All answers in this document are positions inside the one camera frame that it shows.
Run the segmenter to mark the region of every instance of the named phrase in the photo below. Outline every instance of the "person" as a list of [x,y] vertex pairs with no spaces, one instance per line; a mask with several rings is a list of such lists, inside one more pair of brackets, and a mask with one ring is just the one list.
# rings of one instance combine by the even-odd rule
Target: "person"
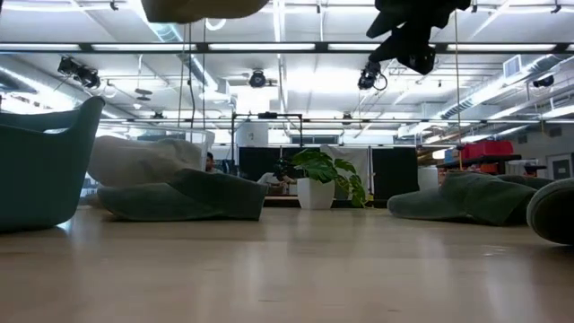
[[215,161],[213,161],[213,154],[207,152],[207,158],[205,159],[205,171],[211,174],[223,174],[221,170],[215,168]]

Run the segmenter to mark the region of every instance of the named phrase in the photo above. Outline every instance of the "wall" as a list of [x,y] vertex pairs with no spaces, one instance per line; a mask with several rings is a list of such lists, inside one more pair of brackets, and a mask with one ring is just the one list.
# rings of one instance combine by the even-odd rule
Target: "wall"
[[[523,159],[536,158],[540,164],[546,164],[546,157],[574,153],[574,125],[561,125],[562,136],[550,138],[542,132],[528,133],[528,143],[519,144],[517,137],[513,137],[512,145],[517,154],[521,154]],[[545,170],[539,171],[540,177],[547,178]]]

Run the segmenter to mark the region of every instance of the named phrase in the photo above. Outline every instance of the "ceiling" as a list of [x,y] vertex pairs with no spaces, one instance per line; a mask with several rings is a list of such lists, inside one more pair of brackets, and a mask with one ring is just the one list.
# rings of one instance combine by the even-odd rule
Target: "ceiling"
[[[320,0],[322,13],[317,13],[317,1],[279,0],[278,9],[270,3],[261,12],[244,19],[226,21],[217,31],[204,30],[202,22],[191,26],[191,42],[298,42],[298,41],[372,41],[365,36],[377,15],[373,0]],[[108,9],[109,1],[98,0],[5,0],[0,16],[0,41],[2,42],[157,42],[152,27],[137,9],[136,1],[116,1],[118,11]],[[470,10],[451,15],[449,25],[434,29],[434,42],[552,42],[573,43],[574,0],[559,0],[562,10],[550,13],[554,0],[478,0],[479,11]],[[188,26],[177,26],[181,36]],[[77,83],[65,80],[57,71],[60,54],[2,55],[0,66],[54,89],[60,82],[66,92],[78,100],[85,93],[78,91]],[[283,54],[283,73],[279,74],[276,54],[205,54],[196,55],[205,71],[214,79],[223,79],[231,85],[230,93],[238,94],[241,106],[255,104],[255,96],[270,99],[269,109],[280,111],[278,87],[264,92],[249,92],[247,77],[254,69],[261,69],[269,79],[279,80],[286,106],[291,113],[303,113],[309,118],[340,118],[352,112],[358,118],[432,118],[446,102],[455,100],[457,92],[465,97],[476,91],[480,84],[502,73],[502,64],[513,55],[439,55],[434,71],[421,76],[397,62],[383,64],[388,87],[383,92],[360,92],[357,79],[364,67],[365,54]],[[192,97],[186,86],[188,70],[175,55],[144,55],[139,70],[138,55],[74,54],[83,64],[97,68],[104,83],[109,81],[115,89],[108,88],[107,98],[112,114],[149,117],[154,111],[175,118],[178,110],[187,117],[191,114]],[[552,88],[526,90],[518,83],[509,91],[496,95],[473,107],[466,118],[488,118],[501,109],[508,109],[531,100],[537,95],[571,85],[574,66],[570,60],[553,71]],[[102,86],[91,94],[102,94]],[[153,91],[151,101],[135,109],[138,95],[135,89]],[[196,106],[208,118],[230,117],[233,105],[229,100],[212,100],[205,95],[199,82],[194,87]],[[546,109],[549,100],[539,102],[535,108],[522,109],[513,118],[526,118],[539,109]],[[374,125],[377,128],[398,129],[400,124]],[[428,127],[421,130],[427,137],[447,133],[448,129]]]

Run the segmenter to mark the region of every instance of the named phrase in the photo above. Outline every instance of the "red object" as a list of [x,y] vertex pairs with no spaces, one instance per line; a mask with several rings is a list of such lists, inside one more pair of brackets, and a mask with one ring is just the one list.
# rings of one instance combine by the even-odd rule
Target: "red object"
[[514,153],[512,143],[508,140],[482,141],[476,144],[467,144],[463,149],[463,159],[480,158],[484,156],[506,156]]

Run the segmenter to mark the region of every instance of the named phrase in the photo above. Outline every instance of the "black partition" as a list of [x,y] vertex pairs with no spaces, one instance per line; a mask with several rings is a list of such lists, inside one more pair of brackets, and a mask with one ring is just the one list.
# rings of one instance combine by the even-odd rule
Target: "black partition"
[[417,153],[414,148],[372,150],[375,200],[419,190]]
[[239,148],[239,171],[244,179],[258,181],[267,172],[274,172],[280,158],[279,148]]

